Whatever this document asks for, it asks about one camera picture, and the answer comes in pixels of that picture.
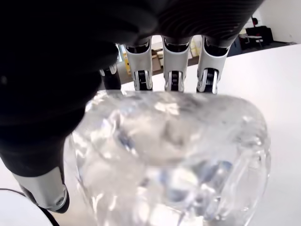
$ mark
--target white wall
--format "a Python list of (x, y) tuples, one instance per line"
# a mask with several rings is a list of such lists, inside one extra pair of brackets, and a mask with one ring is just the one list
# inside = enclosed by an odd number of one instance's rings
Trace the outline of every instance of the white wall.
[(265, 0), (259, 12), (275, 41), (301, 43), (301, 0)]

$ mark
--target black cable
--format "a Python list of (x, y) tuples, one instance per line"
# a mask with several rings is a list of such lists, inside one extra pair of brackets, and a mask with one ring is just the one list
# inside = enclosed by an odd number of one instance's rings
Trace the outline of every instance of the black cable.
[[(13, 189), (9, 189), (9, 188), (0, 188), (0, 191), (11, 191), (11, 192), (15, 192), (15, 193), (18, 193), (24, 197), (25, 194), (22, 193), (22, 192), (19, 192), (19, 191), (16, 191), (16, 190), (13, 190)], [(50, 223), (53, 225), (53, 226), (60, 226), (58, 224), (58, 222), (55, 220), (55, 218), (51, 215), (51, 213), (48, 212), (48, 210), (44, 209), (44, 208), (41, 208), (40, 206), (38, 206), (39, 209), (46, 215), (46, 217), (49, 219)]]

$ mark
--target desk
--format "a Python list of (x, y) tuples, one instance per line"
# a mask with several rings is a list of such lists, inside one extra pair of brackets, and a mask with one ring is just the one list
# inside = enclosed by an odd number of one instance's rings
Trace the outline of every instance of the desk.
[[(301, 45), (227, 58), (219, 94), (241, 97), (265, 116), (271, 136), (272, 168), (265, 196), (250, 226), (295, 226), (301, 216)], [(196, 92), (197, 65), (187, 69), (185, 92)], [(132, 82), (123, 90), (134, 90)], [(153, 77), (154, 91), (164, 90), (163, 75)], [(0, 187), (20, 190), (0, 161)], [(62, 226), (75, 226), (67, 219)]]

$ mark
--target crumpled plastic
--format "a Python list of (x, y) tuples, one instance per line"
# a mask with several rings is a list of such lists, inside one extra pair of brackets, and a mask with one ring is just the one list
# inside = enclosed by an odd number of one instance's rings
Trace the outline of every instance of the crumpled plastic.
[(263, 116), (228, 96), (100, 91), (67, 142), (99, 226), (243, 226), (270, 170)]

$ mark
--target clear plastic object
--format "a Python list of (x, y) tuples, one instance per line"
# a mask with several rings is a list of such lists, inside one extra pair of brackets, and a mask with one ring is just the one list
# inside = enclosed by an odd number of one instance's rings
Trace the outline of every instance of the clear plastic object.
[(69, 142), (99, 226), (244, 226), (270, 170), (261, 113), (228, 96), (99, 92)]

